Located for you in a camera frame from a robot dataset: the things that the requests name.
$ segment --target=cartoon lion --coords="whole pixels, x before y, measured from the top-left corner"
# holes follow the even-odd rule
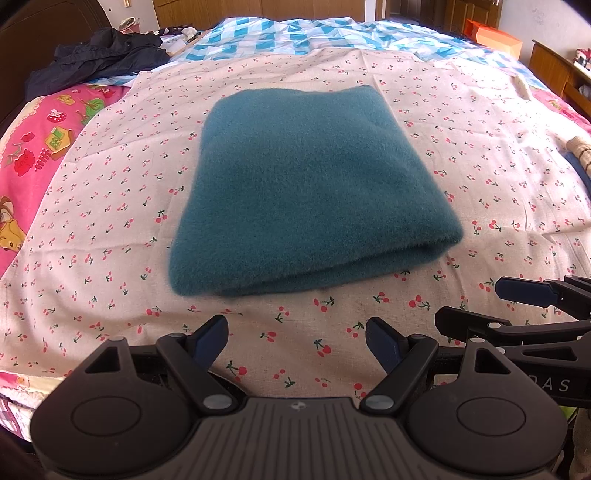
[[[0,198],[0,247],[18,252],[25,241],[26,234],[14,218],[14,206],[10,198]]]

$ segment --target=cherry pattern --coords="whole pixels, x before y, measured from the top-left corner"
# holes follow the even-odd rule
[[[64,377],[112,336],[150,344],[171,332],[191,334],[223,314],[230,335],[212,365],[218,375],[256,395],[281,396],[288,388],[289,395],[359,401],[383,378],[363,344],[372,316],[444,345],[455,345],[433,325],[444,305],[520,325],[568,320],[552,308],[507,307],[494,287],[503,275],[591,275],[584,187],[545,116],[519,98],[504,73],[449,62],[453,69],[408,52],[328,48],[139,75],[61,161],[0,280],[0,369],[29,382],[36,375]],[[343,286],[262,297],[175,296],[167,258],[191,192],[203,125],[220,98],[236,86],[252,88],[261,76],[269,85],[307,82],[319,91],[368,83],[379,89],[441,200],[457,212],[463,241],[429,264]],[[53,160],[47,162],[36,174]],[[379,206],[372,214],[379,215]],[[229,238],[240,233],[224,227]]]

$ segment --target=bed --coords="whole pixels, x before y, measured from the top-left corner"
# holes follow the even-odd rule
[[[78,38],[105,24],[95,2],[69,2],[84,25]],[[26,18],[43,11],[35,0],[27,8]],[[64,25],[74,20],[63,15]],[[230,19],[166,68],[93,82],[124,90],[54,162],[0,280],[0,423],[28,439],[39,402],[105,339],[153,343],[218,313],[228,318],[230,341],[215,373],[254,394],[357,400],[382,378],[363,344],[372,316],[445,345],[454,342],[433,324],[444,305],[516,325],[572,320],[557,309],[500,301],[494,285],[503,275],[591,275],[591,203],[561,156],[582,130],[531,99],[530,87],[544,86],[520,64],[419,29]],[[503,69],[493,67],[499,62]],[[175,295],[168,253],[215,102],[251,88],[357,85],[387,101],[458,215],[464,240],[423,267],[333,288]],[[16,100],[4,110],[7,121]]]

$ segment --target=wooden bed frame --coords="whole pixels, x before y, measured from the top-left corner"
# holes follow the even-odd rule
[[[59,44],[87,41],[107,16],[97,0],[29,0],[0,28],[0,135],[25,105],[25,81]]]

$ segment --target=cherry print bedsheet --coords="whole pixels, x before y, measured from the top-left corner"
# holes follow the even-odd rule
[[[355,85],[382,93],[457,212],[464,240],[421,268],[335,288],[174,295],[169,248],[215,102],[242,89]],[[153,343],[223,313],[230,338],[213,366],[218,374],[255,394],[360,399],[383,376],[364,342],[372,316],[446,345],[453,341],[433,323],[444,305],[516,324],[570,320],[556,309],[501,301],[494,285],[502,275],[591,274],[590,203],[558,151],[577,133],[559,114],[521,99],[504,73],[463,60],[326,48],[142,73],[67,153],[0,282],[0,369],[63,377],[111,336]]]
[[[0,140],[0,275],[17,256],[49,182],[83,128],[129,91],[74,85],[29,102]]]

